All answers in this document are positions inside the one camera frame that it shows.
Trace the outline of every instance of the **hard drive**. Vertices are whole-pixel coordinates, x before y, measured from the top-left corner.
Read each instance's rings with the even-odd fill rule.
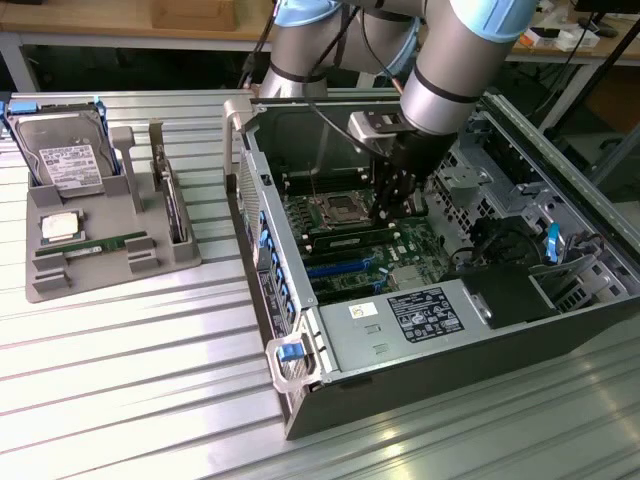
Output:
[[[72,198],[104,192],[102,178],[120,173],[104,113],[99,101],[42,107],[14,102],[3,119],[36,185],[55,185],[61,197]]]

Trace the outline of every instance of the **open server case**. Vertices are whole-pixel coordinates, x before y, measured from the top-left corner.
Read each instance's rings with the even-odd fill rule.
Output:
[[[318,106],[343,126],[400,111],[384,96]],[[637,312],[640,234],[501,95],[382,222],[370,159],[304,102],[225,113],[231,215],[288,439],[566,354]]]

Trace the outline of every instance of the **slotted aluminum surface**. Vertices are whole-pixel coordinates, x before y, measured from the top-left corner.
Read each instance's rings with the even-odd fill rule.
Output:
[[[137,170],[151,158],[148,120],[165,121],[204,264],[38,305],[23,290],[27,169],[3,134],[2,480],[640,476],[640,321],[568,357],[284,440],[222,187],[222,104],[233,94],[100,94],[110,125],[135,131]]]

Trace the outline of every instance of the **black monitor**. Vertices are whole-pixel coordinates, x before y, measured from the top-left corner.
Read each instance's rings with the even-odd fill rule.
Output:
[[[640,1],[638,0],[578,0],[575,5],[576,12],[596,12],[591,25],[588,25],[588,18],[581,18],[578,23],[583,28],[589,28],[596,35],[613,38],[618,35],[618,31],[611,25],[602,21],[607,13],[640,13]]]

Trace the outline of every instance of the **motherboard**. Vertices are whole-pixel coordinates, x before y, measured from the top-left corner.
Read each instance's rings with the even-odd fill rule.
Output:
[[[444,238],[429,225],[422,192],[390,221],[374,223],[371,189],[310,187],[292,189],[297,194],[284,195],[283,205],[320,305],[429,285],[448,271]]]

